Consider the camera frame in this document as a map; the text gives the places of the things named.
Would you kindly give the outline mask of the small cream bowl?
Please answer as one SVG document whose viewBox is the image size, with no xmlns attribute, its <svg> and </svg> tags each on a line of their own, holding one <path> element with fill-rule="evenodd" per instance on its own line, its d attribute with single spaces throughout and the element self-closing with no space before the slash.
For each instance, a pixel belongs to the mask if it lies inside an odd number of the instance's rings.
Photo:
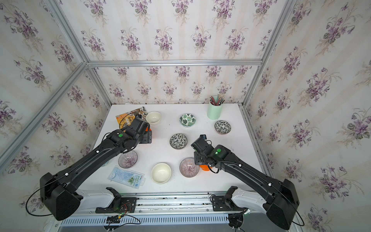
<svg viewBox="0 0 371 232">
<path fill-rule="evenodd" d="M 146 121 L 151 125 L 158 125 L 162 119 L 162 115 L 159 112 L 153 111 L 147 114 Z"/>
</svg>

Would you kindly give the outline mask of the dark patterned bowl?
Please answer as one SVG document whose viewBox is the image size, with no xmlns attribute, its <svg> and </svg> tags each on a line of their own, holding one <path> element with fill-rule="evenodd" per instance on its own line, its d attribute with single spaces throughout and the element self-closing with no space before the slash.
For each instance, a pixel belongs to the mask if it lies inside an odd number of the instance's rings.
<svg viewBox="0 0 371 232">
<path fill-rule="evenodd" d="M 188 139 L 184 134 L 177 133 L 170 138 L 169 143 L 173 149 L 179 150 L 186 147 L 188 144 Z"/>
<path fill-rule="evenodd" d="M 231 132 L 231 125 L 225 120 L 218 120 L 214 124 L 214 129 L 219 134 L 228 134 Z"/>
</svg>

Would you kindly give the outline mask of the green leaf bowl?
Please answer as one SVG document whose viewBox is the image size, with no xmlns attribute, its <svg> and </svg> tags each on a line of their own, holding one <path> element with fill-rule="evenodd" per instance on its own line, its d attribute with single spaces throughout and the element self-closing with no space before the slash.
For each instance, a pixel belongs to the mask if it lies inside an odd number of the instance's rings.
<svg viewBox="0 0 371 232">
<path fill-rule="evenodd" d="M 184 127 L 192 127 L 196 123 L 196 117 L 193 114 L 186 113 L 180 116 L 179 121 Z"/>
</svg>

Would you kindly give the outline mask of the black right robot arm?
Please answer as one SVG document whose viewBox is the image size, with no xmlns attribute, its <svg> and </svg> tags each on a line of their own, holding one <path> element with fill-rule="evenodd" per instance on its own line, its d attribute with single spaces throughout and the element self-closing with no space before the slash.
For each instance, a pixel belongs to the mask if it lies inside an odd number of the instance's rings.
<svg viewBox="0 0 371 232">
<path fill-rule="evenodd" d="M 203 137 L 191 144 L 196 165 L 215 167 L 229 173 L 254 191 L 237 186 L 228 189 L 224 197 L 212 196 L 216 211 L 228 210 L 230 227 L 239 228 L 243 215 L 251 210 L 264 213 L 268 219 L 283 230 L 289 230 L 300 204 L 295 185 L 285 179 L 280 181 L 253 168 L 223 145 L 213 147 Z"/>
</svg>

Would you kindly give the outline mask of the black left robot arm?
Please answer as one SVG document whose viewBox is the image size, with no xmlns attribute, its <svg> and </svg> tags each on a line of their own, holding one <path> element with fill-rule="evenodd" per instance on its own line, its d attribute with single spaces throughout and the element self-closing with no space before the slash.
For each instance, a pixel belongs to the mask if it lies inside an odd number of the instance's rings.
<svg viewBox="0 0 371 232">
<path fill-rule="evenodd" d="M 40 178 L 40 197 L 44 206 L 58 221 L 77 211 L 83 196 L 77 193 L 80 185 L 107 161 L 136 148 L 149 144 L 150 124 L 141 118 L 122 129 L 107 134 L 102 142 L 76 163 L 56 174 L 46 173 Z"/>
</svg>

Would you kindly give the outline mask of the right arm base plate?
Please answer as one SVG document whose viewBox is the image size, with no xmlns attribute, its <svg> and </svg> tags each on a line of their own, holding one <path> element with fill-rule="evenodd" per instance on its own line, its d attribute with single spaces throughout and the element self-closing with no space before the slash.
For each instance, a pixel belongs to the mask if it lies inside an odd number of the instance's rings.
<svg viewBox="0 0 371 232">
<path fill-rule="evenodd" d="M 221 212 L 221 211 L 243 211 L 244 208 L 238 207 L 232 201 L 232 194 L 238 189 L 236 186 L 231 186 L 225 195 L 217 196 L 212 194 L 209 197 L 209 200 L 212 204 L 212 209 L 214 212 Z"/>
</svg>

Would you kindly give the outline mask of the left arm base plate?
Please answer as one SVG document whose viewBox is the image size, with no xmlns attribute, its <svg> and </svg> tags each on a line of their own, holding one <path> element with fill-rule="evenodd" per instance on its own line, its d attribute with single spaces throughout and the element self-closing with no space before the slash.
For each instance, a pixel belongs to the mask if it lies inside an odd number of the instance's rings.
<svg viewBox="0 0 371 232">
<path fill-rule="evenodd" d="M 108 213 L 133 213 L 136 208 L 137 198 L 122 197 L 121 194 L 112 187 L 106 188 L 112 194 L 113 200 L 109 202 L 107 207 L 97 207 L 96 214 Z"/>
</svg>

